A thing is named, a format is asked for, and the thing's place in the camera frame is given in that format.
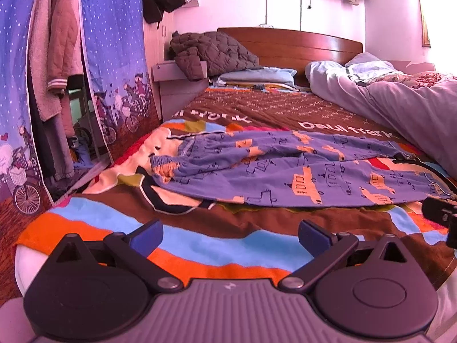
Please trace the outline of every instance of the white logo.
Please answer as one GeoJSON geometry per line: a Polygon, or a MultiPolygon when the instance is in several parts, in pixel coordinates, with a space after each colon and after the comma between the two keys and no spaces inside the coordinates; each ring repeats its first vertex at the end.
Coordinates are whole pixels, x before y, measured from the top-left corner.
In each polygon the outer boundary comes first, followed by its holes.
{"type": "Polygon", "coordinates": [[[233,282],[231,282],[230,284],[224,285],[224,287],[225,287],[227,290],[230,290],[230,291],[231,291],[233,288],[236,288],[236,285],[235,285],[233,282]]]}

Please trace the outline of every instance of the triangular hole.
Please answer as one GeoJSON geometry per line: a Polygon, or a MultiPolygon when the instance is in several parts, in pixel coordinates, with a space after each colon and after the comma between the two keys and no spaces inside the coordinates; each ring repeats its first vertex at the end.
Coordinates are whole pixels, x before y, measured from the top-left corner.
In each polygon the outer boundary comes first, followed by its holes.
{"type": "Polygon", "coordinates": [[[57,258],[57,263],[63,262],[74,262],[81,260],[81,254],[79,253],[75,244],[67,244],[63,251],[57,258]]]}
{"type": "Polygon", "coordinates": [[[384,252],[384,260],[397,263],[406,263],[406,259],[394,242],[389,242],[384,252]]]}

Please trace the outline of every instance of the wooden headboard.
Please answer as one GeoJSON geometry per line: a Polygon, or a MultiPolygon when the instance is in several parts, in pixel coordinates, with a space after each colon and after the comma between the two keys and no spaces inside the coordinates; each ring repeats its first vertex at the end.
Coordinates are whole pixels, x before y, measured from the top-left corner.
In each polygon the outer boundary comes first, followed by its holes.
{"type": "Polygon", "coordinates": [[[259,57],[261,66],[297,70],[295,83],[306,86],[305,67],[311,61],[345,64],[362,52],[362,43],[319,33],[261,27],[219,28],[259,57]]]}

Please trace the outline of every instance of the nightstand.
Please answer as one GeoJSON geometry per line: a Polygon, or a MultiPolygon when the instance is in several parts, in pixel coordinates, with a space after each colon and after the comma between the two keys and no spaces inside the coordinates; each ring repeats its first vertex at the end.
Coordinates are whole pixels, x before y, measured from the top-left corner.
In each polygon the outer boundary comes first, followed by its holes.
{"type": "MultiPolygon", "coordinates": [[[[202,61],[201,64],[206,77],[206,62],[202,61]]],[[[182,110],[209,86],[208,77],[199,81],[189,81],[175,61],[165,61],[152,66],[152,77],[154,82],[159,83],[163,121],[170,120],[176,112],[182,110]]]]}

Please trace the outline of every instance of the wall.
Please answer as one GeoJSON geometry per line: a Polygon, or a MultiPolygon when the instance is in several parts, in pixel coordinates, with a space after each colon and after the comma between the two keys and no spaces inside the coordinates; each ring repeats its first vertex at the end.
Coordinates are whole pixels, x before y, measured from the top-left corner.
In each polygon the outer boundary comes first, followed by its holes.
{"type": "MultiPolygon", "coordinates": [[[[365,8],[343,0],[302,0],[302,30],[365,42],[365,8]]],[[[265,23],[265,0],[201,0],[199,7],[175,12],[180,33],[214,31],[219,27],[253,27],[265,23]]],[[[300,29],[300,0],[268,0],[268,24],[300,29]]]]}
{"type": "Polygon", "coordinates": [[[422,47],[419,0],[365,2],[366,51],[385,60],[429,61],[422,47]]]}

